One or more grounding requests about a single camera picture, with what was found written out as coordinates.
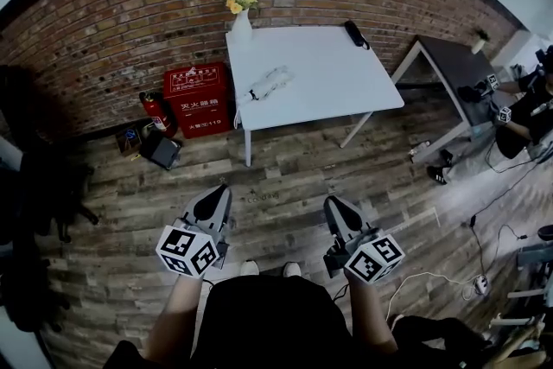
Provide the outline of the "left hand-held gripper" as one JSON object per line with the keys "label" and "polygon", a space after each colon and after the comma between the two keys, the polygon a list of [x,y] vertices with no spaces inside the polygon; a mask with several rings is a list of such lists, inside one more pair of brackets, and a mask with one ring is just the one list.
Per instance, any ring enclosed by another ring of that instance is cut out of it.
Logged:
{"label": "left hand-held gripper", "polygon": [[191,199],[171,226],[164,227],[156,254],[168,270],[200,279],[209,268],[223,267],[231,204],[232,192],[226,184],[209,188]]}

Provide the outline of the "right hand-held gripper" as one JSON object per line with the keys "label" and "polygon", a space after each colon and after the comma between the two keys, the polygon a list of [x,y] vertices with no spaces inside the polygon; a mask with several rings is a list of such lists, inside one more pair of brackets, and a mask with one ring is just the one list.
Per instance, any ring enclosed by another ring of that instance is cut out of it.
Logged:
{"label": "right hand-held gripper", "polygon": [[330,277],[348,270],[361,282],[376,283],[404,259],[396,240],[377,227],[353,203],[331,195],[323,204],[334,244],[323,256]]}

